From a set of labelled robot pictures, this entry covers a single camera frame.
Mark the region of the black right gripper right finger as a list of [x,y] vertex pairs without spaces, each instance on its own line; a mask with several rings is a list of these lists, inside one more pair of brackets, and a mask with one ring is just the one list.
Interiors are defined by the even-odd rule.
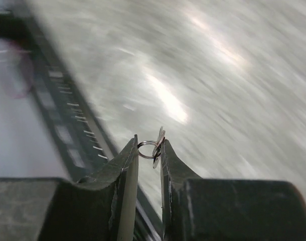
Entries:
[[306,240],[306,203],[286,181],[204,179],[161,145],[164,240]]

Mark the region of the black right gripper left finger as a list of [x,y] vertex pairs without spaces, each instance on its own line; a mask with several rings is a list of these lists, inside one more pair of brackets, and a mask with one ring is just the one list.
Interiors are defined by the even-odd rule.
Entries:
[[77,183],[0,178],[0,240],[132,240],[138,140]]

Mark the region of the silver key ring keys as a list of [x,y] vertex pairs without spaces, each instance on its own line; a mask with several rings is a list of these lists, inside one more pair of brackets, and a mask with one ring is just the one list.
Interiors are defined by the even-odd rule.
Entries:
[[[160,161],[162,142],[165,140],[165,134],[166,131],[164,130],[163,127],[161,127],[156,141],[142,141],[137,145],[139,156],[145,159],[152,159],[153,160],[152,167],[154,169],[158,166]],[[150,156],[144,155],[143,153],[140,152],[140,148],[146,145],[154,146],[154,149]]]

